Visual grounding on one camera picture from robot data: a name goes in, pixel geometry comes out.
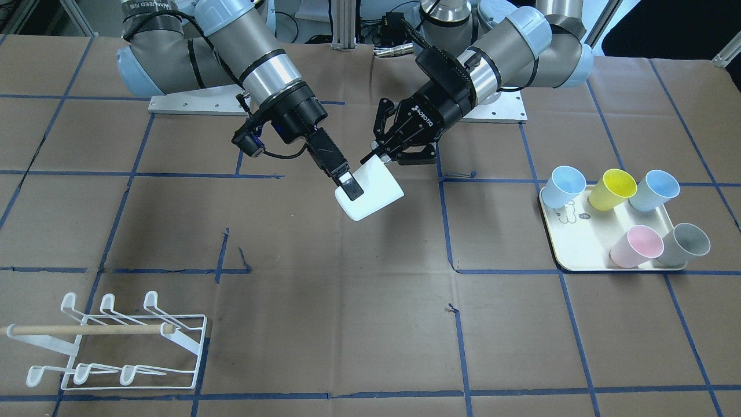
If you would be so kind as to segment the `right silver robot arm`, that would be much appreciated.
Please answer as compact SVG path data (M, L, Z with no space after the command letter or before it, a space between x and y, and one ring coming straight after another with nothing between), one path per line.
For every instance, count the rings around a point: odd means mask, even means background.
M251 1L123 1L118 69L137 97L238 85L256 105L232 142L265 154L270 122L286 144L303 149L350 200L363 194L347 159L320 123L327 112Z

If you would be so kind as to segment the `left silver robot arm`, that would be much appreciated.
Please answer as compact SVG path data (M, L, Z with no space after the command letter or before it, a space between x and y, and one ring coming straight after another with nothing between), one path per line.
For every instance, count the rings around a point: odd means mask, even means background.
M591 74L595 57L582 41L581 1L537 1L511 11L488 32L464 32L469 46L442 49L423 26L465 27L468 1L423 1L418 24L402 26L420 47L416 64L428 77L410 97L379 101L372 150L361 160L433 164L442 135L477 106L501 92L527 87L574 87Z

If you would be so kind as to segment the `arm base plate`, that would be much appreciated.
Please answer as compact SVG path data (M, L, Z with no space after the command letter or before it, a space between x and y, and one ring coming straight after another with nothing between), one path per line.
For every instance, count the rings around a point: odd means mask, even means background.
M477 105L461 122L519 123L528 119L521 92L498 92Z

